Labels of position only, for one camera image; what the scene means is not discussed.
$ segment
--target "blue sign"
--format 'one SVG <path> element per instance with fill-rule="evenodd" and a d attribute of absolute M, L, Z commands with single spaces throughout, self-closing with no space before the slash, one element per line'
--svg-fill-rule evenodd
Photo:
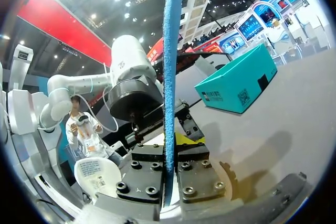
<path fill-rule="evenodd" d="M 238 27 L 238 29 L 244 35 L 246 40 L 249 41 L 258 33 L 260 33 L 264 28 L 256 19 L 256 17 L 251 15 L 241 26 Z"/>
<path fill-rule="evenodd" d="M 233 54 L 240 47 L 245 45 L 245 41 L 239 35 L 239 33 L 235 33 L 232 36 L 223 39 L 219 42 L 219 46 L 227 53 Z"/>

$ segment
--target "blue foam strip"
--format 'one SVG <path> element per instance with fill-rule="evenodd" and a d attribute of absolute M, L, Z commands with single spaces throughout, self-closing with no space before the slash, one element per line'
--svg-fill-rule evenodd
<path fill-rule="evenodd" d="M 166 0 L 163 15 L 163 81 L 165 133 L 165 204 L 169 205 L 174 178 L 175 76 L 182 0 Z"/>

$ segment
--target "teal box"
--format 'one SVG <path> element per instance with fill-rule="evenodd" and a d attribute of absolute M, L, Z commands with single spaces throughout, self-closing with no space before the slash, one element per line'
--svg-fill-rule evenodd
<path fill-rule="evenodd" d="M 206 106 L 243 113 L 276 72 L 271 55 L 260 44 L 200 82 L 195 89 Z"/>

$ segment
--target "person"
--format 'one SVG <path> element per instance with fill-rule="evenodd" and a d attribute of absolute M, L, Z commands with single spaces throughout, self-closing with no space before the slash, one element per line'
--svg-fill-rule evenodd
<path fill-rule="evenodd" d="M 71 97 L 72 110 L 66 123 L 66 136 L 72 150 L 80 150 L 85 157 L 103 157 L 120 165 L 123 158 L 105 143 L 98 134 L 103 133 L 103 128 L 87 112 L 80 112 L 80 98 Z"/>

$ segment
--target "screw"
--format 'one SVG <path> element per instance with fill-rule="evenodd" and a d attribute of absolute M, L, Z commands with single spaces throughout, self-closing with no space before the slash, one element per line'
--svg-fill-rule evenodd
<path fill-rule="evenodd" d="M 202 165 L 203 165 L 204 168 L 211 167 L 211 163 L 207 159 L 202 161 Z"/>
<path fill-rule="evenodd" d="M 127 184 L 124 182 L 118 182 L 115 186 L 117 190 L 123 194 L 127 194 L 130 191 Z"/>
<path fill-rule="evenodd" d="M 283 198 L 282 198 L 282 204 L 286 205 L 290 200 L 290 195 L 286 194 Z"/>
<path fill-rule="evenodd" d="M 182 165 L 181 165 L 182 169 L 184 170 L 190 170 L 192 169 L 192 166 L 189 162 L 184 162 Z"/>
<path fill-rule="evenodd" d="M 215 191 L 222 191 L 222 190 L 225 189 L 225 184 L 221 181 L 218 181 L 218 182 L 215 183 L 214 189 L 215 189 Z"/>
<path fill-rule="evenodd" d="M 160 170 L 160 163 L 158 163 L 158 162 L 154 162 L 154 163 L 152 163 L 152 165 L 151 165 L 151 169 L 152 170 Z"/>
<path fill-rule="evenodd" d="M 155 197 L 158 194 L 158 191 L 155 187 L 153 186 L 149 186 L 146 188 L 146 193 L 150 196 L 150 197 Z"/>
<path fill-rule="evenodd" d="M 281 191 L 278 188 L 273 191 L 273 195 L 278 195 L 279 193 L 281 193 Z"/>
<path fill-rule="evenodd" d="M 131 166 L 133 169 L 137 169 L 137 170 L 141 169 L 141 165 L 139 161 L 132 161 Z"/>
<path fill-rule="evenodd" d="M 183 194 L 185 197 L 193 197 L 196 194 L 196 190 L 190 186 L 183 188 Z"/>

